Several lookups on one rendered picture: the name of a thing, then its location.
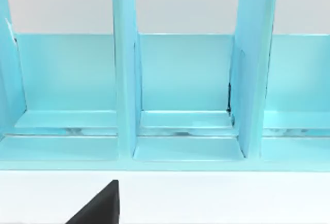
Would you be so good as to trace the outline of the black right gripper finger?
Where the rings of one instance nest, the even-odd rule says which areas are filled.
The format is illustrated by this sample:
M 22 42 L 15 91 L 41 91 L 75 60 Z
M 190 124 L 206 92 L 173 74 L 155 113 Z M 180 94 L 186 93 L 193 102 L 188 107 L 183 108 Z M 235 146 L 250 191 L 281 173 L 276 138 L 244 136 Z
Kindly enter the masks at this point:
M 112 180 L 65 224 L 119 224 L 119 181 Z

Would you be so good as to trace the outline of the light blue rack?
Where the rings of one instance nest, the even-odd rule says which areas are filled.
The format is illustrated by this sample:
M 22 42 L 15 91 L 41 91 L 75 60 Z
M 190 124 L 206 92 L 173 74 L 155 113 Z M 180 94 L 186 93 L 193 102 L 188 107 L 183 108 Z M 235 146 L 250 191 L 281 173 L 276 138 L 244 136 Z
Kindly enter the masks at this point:
M 21 33 L 0 0 L 0 170 L 330 173 L 330 35 L 275 35 L 276 0 L 235 32 Z

